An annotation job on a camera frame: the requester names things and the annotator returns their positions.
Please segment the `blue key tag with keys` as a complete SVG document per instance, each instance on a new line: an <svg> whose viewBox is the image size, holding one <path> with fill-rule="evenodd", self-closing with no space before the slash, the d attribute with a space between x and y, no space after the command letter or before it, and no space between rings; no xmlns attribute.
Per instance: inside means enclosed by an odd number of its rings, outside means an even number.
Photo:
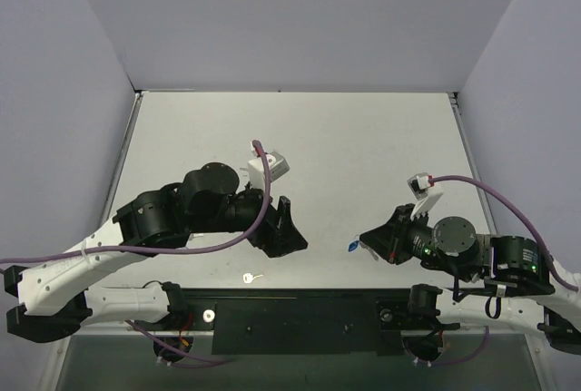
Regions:
<svg viewBox="0 0 581 391"><path fill-rule="evenodd" d="M365 250L375 261L379 260L379 256L376 254L376 252L365 243L363 243L359 237L356 237L349 243L348 252L351 253L358 249Z"/></svg>

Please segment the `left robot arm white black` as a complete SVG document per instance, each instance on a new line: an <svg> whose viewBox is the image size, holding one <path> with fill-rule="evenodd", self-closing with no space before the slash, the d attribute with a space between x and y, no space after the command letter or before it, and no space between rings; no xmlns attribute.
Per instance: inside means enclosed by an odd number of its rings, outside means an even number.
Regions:
<svg viewBox="0 0 581 391"><path fill-rule="evenodd" d="M50 259L16 259L4 272L5 292L18 304L6 313L8 333L35 343L70 337L83 326L137 320L176 330L189 321L182 289L173 283L145 288L100 288L98 282L164 251L186 248L193 234L236 233L270 258L304 250L291 202L276 205L265 184L289 171L269 154L247 164L240 185L230 166L210 162L180 182L146 191L121 207L94 234Z"/></svg>

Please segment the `white head key front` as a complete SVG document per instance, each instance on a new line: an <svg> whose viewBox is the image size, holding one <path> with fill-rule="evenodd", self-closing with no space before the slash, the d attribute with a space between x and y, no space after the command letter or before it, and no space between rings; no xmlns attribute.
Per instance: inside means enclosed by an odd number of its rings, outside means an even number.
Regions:
<svg viewBox="0 0 581 391"><path fill-rule="evenodd" d="M250 272L247 272L242 275L242 281L244 284L251 284L255 279L261 277L263 277L263 274L252 274Z"/></svg>

